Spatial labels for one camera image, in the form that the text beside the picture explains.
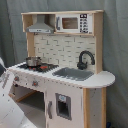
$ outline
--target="microwave door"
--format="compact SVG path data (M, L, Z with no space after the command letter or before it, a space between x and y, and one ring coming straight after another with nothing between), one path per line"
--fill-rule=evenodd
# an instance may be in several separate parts
M80 14L57 14L56 31L80 33Z

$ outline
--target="play kitchen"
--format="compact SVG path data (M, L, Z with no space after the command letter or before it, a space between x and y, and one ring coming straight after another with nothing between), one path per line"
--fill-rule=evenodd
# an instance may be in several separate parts
M38 128L106 128L115 77L102 71L103 11L29 12L22 20L28 58L9 70L18 104L45 112L29 119Z

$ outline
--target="cabinet handle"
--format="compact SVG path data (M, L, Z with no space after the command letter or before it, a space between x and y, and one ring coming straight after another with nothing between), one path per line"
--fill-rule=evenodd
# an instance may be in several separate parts
M52 101L49 101L49 104L48 104L48 115L49 115L50 119L52 119L51 106L52 106Z
M56 17L56 29L60 30L60 27L58 26L58 22L59 22L60 17Z

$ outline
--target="white tile backsplash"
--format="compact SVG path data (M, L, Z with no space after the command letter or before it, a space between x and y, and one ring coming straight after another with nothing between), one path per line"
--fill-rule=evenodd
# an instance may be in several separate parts
M88 50L95 57L95 37L39 34L34 41L36 56L46 63L76 68L82 51ZM83 62L88 62L88 69L95 69L88 55L83 56Z

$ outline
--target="oven window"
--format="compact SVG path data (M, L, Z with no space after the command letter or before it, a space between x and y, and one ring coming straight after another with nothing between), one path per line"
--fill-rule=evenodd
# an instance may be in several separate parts
M63 29L78 29L77 18L62 18Z

